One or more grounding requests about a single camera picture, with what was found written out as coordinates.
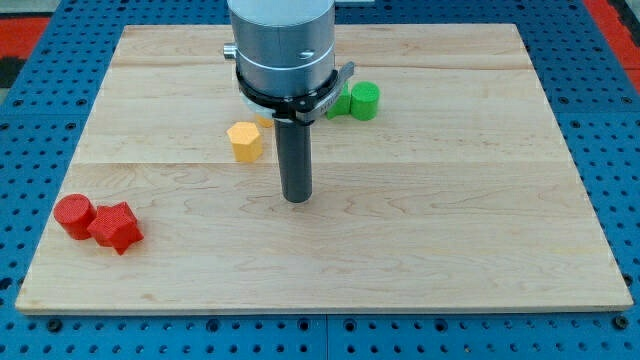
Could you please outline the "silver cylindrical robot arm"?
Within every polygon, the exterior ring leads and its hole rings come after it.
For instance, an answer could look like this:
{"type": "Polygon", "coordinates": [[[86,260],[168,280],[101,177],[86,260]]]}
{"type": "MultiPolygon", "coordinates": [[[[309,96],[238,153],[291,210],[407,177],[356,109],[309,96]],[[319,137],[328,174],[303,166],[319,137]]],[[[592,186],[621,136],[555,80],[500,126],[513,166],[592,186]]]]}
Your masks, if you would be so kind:
{"type": "Polygon", "coordinates": [[[228,0],[234,41],[224,56],[259,93],[297,97],[335,67],[334,0],[228,0]]]}

